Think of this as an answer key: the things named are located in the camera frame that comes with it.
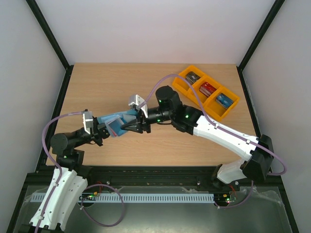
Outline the light blue credit card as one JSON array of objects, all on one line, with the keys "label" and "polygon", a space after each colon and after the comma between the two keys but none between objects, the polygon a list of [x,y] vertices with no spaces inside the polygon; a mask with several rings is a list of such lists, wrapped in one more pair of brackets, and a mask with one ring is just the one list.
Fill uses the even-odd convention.
[{"label": "light blue credit card", "polygon": [[125,123],[126,121],[122,117],[109,120],[107,121],[107,130],[112,137],[122,136],[123,134],[127,133],[127,131],[121,129],[121,126]]}]

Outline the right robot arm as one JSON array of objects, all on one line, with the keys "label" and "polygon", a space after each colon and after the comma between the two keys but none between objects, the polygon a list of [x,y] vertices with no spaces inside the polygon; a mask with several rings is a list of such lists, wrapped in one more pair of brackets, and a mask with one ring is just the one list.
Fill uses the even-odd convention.
[{"label": "right robot arm", "polygon": [[130,106],[137,112],[137,116],[122,125],[121,129],[150,133],[152,124],[170,121],[182,133],[206,138],[234,152],[240,157],[239,160],[215,168],[211,180],[217,190],[223,190],[228,184],[245,178],[255,182],[266,180],[273,161],[272,155],[268,153],[268,150],[273,149],[270,137],[246,135],[206,118],[201,110],[184,105],[179,94],[169,86],[160,87],[155,96],[157,107],[143,105],[140,109],[138,105],[143,99],[138,95],[132,97]]}]

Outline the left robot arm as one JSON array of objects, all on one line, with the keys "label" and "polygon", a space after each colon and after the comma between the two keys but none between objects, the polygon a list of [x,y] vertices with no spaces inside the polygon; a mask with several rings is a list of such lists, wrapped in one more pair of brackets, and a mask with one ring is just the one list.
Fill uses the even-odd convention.
[{"label": "left robot arm", "polygon": [[57,166],[47,193],[28,224],[22,224],[20,233],[62,233],[82,191],[91,180],[91,167],[84,166],[84,151],[77,147],[94,142],[103,145],[110,136],[105,124],[92,120],[93,127],[82,127],[71,133],[57,133],[51,138],[52,153]]}]

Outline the blue leather card holder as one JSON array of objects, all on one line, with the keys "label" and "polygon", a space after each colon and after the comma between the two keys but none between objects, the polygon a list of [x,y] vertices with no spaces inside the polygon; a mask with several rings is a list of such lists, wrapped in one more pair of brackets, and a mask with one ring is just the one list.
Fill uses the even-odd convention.
[{"label": "blue leather card holder", "polygon": [[104,124],[106,126],[106,129],[111,137],[119,137],[128,132],[127,130],[121,129],[121,127],[124,124],[136,119],[137,116],[138,113],[131,109],[128,111],[99,116],[97,117],[97,120],[99,124]]}]

